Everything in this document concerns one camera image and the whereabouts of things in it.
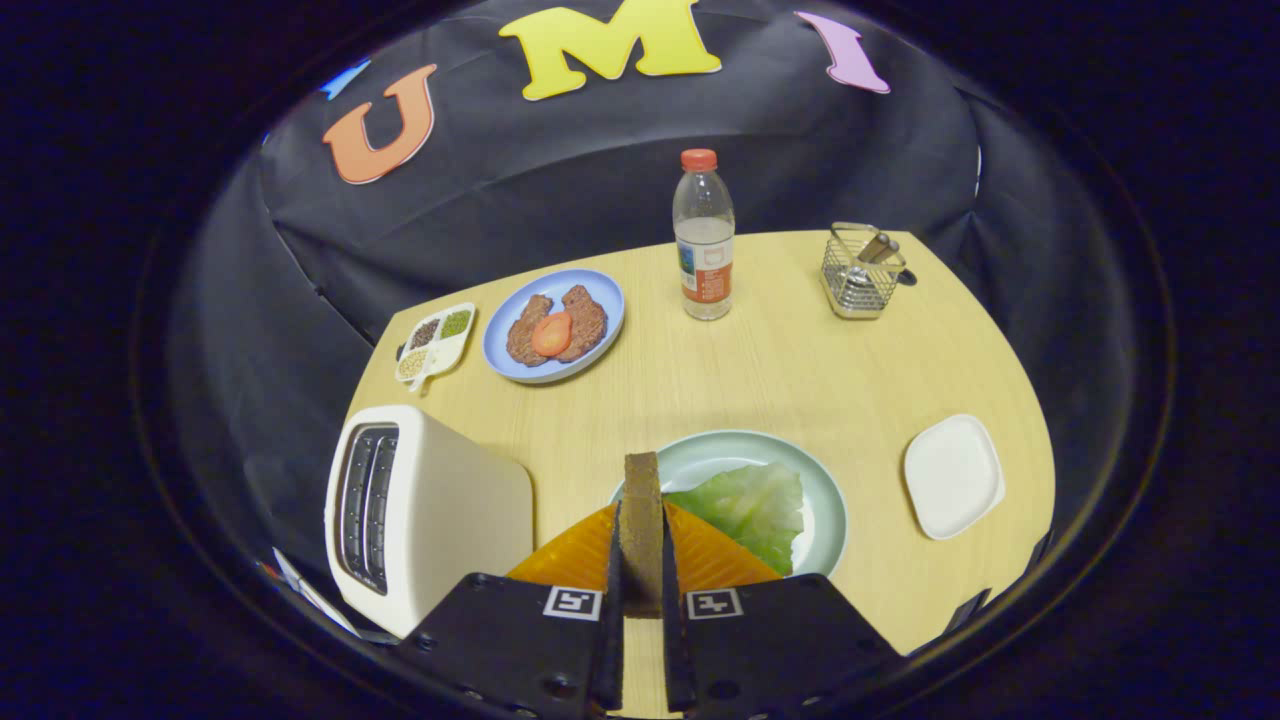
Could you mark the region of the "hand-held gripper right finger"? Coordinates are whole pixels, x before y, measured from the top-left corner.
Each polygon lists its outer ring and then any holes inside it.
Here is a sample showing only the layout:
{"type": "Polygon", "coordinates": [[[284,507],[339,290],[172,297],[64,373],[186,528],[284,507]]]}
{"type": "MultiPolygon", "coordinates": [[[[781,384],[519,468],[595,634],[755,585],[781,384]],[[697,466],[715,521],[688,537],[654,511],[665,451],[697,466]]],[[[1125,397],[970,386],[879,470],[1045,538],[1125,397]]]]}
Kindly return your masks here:
{"type": "Polygon", "coordinates": [[[666,693],[686,719],[863,717],[906,662],[820,574],[745,582],[762,562],[666,505],[666,693]]]}

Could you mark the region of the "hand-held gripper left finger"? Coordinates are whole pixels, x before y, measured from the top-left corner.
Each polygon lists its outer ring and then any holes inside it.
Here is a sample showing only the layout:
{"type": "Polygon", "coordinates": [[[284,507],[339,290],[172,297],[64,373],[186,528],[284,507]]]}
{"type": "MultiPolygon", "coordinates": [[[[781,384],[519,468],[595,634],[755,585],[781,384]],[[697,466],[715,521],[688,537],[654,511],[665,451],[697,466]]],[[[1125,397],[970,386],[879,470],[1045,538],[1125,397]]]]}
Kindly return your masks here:
{"type": "Polygon", "coordinates": [[[396,647],[457,719],[603,719],[622,705],[616,503],[509,574],[470,573],[396,647]]]}

